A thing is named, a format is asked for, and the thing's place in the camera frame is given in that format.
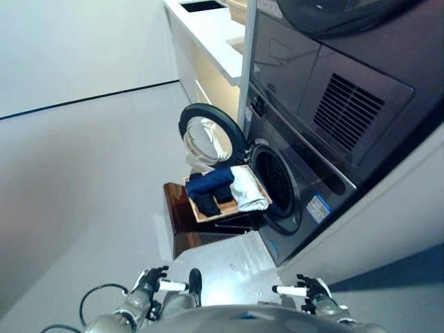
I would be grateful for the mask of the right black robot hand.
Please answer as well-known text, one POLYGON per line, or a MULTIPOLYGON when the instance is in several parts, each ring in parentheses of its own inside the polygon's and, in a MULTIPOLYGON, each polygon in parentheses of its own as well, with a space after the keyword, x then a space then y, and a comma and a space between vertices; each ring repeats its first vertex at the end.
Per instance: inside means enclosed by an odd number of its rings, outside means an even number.
POLYGON ((312 278, 304 274, 296 275, 296 283, 294 285, 273 285, 271 287, 273 293, 285 296, 293 296, 303 298, 305 303, 300 307, 303 312, 315 314, 316 305, 324 298, 332 299, 329 287, 320 278, 312 278))

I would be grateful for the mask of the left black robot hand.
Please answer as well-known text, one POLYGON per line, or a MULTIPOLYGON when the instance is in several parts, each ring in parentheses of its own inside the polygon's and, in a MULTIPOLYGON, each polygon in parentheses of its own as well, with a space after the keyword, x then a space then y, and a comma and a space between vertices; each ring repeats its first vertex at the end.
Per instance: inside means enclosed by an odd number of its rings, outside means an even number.
POLYGON ((167 279, 169 266, 147 268, 142 271, 129 294, 140 291, 145 293, 150 300, 158 291, 181 292, 189 289, 187 282, 178 282, 167 279))

